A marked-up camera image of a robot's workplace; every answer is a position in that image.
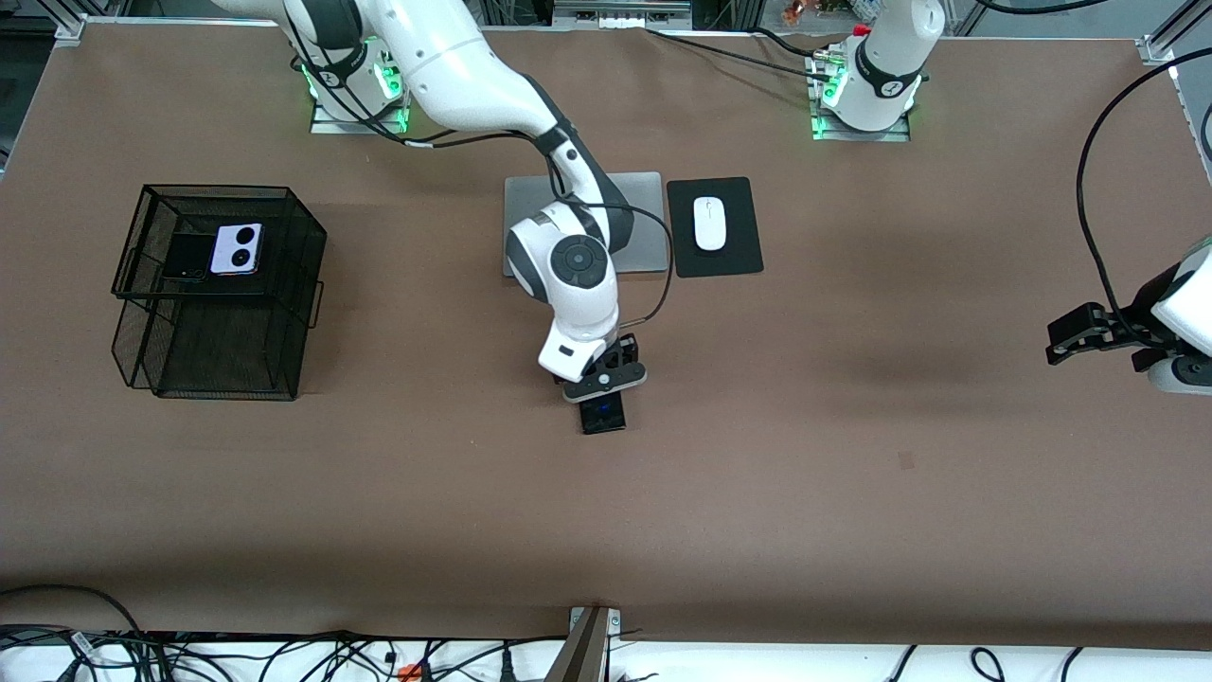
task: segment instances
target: brown tabletop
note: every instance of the brown tabletop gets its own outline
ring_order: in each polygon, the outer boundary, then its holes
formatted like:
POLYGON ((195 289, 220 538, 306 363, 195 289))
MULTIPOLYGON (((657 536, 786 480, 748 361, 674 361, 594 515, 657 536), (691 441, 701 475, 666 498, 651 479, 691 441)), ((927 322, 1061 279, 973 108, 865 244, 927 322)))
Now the brown tabletop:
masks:
MULTIPOLYGON (((501 275, 530 148, 310 134, 274 28, 92 25, 0 183, 2 584, 149 629, 524 636, 602 601, 654 638, 1206 642, 1212 402, 1044 359, 1102 298, 1073 178, 1131 42, 944 41, 914 141, 852 144, 811 139, 802 80, 641 31, 490 41, 610 171, 753 182, 766 270, 675 279, 628 430, 579 435, 550 311, 501 275), (286 184, 327 228, 297 402, 122 385, 143 183, 286 184)), ((1173 84, 1110 120, 1087 196, 1124 298, 1207 231, 1173 84)), ((625 276, 623 315, 658 292, 625 276)))

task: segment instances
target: black mouse pad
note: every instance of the black mouse pad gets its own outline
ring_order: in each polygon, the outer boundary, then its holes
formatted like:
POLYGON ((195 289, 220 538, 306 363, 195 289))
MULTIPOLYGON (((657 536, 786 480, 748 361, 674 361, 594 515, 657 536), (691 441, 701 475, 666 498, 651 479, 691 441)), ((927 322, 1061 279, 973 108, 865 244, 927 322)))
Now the black mouse pad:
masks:
POLYGON ((762 270, 758 218, 748 177, 674 179, 665 184, 669 197, 669 225, 674 231, 674 262, 678 276, 747 274, 762 270), (694 242, 694 199, 714 196, 724 204, 727 237, 718 251, 704 251, 694 242))

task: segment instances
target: white computer mouse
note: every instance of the white computer mouse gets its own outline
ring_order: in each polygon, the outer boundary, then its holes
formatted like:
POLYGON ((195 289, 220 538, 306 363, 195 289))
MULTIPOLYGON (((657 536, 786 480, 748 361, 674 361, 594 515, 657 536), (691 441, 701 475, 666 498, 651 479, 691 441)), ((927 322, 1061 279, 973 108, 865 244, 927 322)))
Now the white computer mouse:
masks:
POLYGON ((704 251, 719 251, 727 240, 724 201, 715 196, 694 199, 694 243, 704 251))

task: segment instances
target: black mesh basket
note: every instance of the black mesh basket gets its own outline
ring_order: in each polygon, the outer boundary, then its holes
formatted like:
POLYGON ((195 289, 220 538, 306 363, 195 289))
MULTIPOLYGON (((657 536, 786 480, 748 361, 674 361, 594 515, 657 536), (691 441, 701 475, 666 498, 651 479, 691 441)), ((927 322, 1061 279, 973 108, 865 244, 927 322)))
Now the black mesh basket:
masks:
POLYGON ((126 385, 161 399, 293 401, 326 240, 285 187, 144 185, 113 286, 126 385), (219 228, 250 223, 261 225, 255 270, 212 271, 219 228))

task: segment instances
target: black smartphone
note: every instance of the black smartphone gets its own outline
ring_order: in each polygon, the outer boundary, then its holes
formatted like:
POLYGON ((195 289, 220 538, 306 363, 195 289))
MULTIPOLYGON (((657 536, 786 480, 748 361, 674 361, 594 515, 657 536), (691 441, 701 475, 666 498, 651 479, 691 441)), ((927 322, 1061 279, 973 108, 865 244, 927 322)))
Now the black smartphone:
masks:
POLYGON ((583 401, 581 406, 581 431, 585 436, 607 434, 627 429, 623 417, 623 394, 607 394, 600 399, 583 401))
POLYGON ((168 253, 164 257, 164 279, 184 281, 206 279, 212 251, 215 251, 213 234, 184 231, 173 234, 172 241, 168 242, 168 253))

